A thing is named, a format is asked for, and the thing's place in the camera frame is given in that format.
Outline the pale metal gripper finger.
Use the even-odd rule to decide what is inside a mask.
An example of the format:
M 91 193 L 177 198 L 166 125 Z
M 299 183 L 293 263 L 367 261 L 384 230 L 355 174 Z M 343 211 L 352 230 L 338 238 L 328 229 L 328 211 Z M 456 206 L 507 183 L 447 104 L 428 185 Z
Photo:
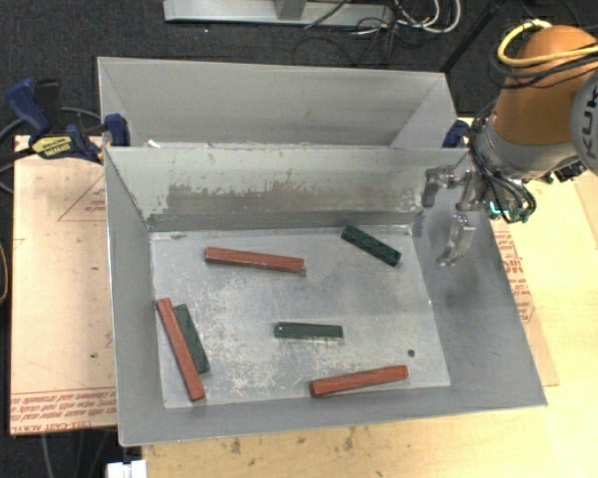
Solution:
M 465 214 L 455 214 L 451 219 L 448 240 L 443 252 L 437 257 L 437 263 L 443 267 L 453 266 L 469 249 L 475 227 Z
M 453 184 L 454 173 L 451 165 L 429 168 L 425 173 L 426 182 L 422 193 L 422 205 L 433 207 L 437 193 L 441 188 L 449 188 Z

